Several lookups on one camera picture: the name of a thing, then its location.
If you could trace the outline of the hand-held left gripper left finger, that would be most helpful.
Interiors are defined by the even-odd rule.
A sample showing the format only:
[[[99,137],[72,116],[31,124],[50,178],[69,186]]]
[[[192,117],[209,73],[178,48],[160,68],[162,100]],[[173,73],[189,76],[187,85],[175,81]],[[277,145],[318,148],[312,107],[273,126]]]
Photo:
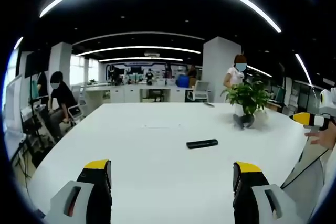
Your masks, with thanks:
[[[69,181],[50,200],[45,223],[110,223],[111,161],[88,163],[76,181]]]

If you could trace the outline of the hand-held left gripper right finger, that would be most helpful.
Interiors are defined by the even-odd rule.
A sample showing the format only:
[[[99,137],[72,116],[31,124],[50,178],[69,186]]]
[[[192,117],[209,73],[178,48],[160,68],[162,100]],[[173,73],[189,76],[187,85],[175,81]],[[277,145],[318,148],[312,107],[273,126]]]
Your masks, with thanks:
[[[235,223],[302,223],[295,202],[253,164],[233,164]]]

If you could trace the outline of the person's right hand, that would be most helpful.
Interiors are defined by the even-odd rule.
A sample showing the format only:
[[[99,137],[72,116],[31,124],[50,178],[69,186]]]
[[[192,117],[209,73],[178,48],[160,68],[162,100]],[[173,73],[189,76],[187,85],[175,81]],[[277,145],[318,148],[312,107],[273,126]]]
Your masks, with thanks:
[[[310,141],[312,145],[320,145],[326,149],[332,150],[335,146],[335,129],[326,129],[319,132],[307,132],[306,137],[315,137]]]

